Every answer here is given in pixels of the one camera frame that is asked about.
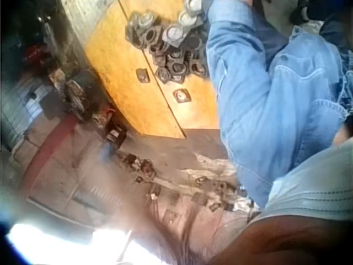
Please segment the bright light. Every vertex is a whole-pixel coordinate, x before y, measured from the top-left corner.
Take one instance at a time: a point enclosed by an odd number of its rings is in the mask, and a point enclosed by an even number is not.
[[[45,234],[30,225],[16,224],[8,238],[32,264],[113,265],[128,236],[119,230],[98,230],[93,233],[90,245],[81,245]],[[133,265],[166,265],[134,241],[129,244],[124,261]]]

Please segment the pile of metal parts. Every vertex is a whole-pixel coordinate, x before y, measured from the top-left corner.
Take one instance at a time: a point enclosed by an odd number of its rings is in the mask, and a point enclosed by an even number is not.
[[[207,32],[202,16],[201,0],[185,0],[177,22],[164,20],[150,10],[144,14],[132,12],[125,38],[140,50],[148,49],[162,83],[183,83],[189,74],[207,79]]]

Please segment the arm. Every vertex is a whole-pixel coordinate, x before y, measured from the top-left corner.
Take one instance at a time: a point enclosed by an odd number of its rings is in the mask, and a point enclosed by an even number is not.
[[[266,151],[271,142],[261,145],[256,131],[264,120],[263,111],[271,87],[264,47],[255,36],[252,10],[246,3],[214,0],[208,18],[211,28],[207,60],[217,91],[222,141],[229,158],[237,164],[240,181],[259,203],[256,197],[267,197],[271,188],[271,181],[263,178],[268,166],[263,169],[261,158],[253,156],[261,149]]]

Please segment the blue denim shirt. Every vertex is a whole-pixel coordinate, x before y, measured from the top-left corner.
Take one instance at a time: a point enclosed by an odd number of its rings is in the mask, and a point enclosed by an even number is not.
[[[275,179],[331,146],[353,74],[336,46],[299,28],[266,57],[252,12],[241,1],[214,0],[206,52],[222,141],[239,181],[264,207]]]

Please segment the yellow wooden board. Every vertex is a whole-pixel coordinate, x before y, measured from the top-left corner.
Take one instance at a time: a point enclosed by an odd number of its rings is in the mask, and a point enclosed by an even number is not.
[[[184,138],[142,51],[125,40],[127,20],[114,1],[94,29],[85,47],[113,101],[142,134]],[[140,83],[137,68],[146,68],[150,83]]]
[[[176,20],[178,12],[183,8],[182,0],[120,0],[127,16],[132,11],[140,13],[147,9],[152,10],[169,20]],[[153,65],[152,56],[146,52],[149,64],[155,72],[157,67]],[[168,82],[163,84],[157,79],[165,98],[173,111],[176,120],[183,129],[218,129],[218,117],[216,109],[216,93],[213,85],[194,75],[189,75],[183,84]],[[179,88],[188,90],[191,102],[179,104],[173,91]]]

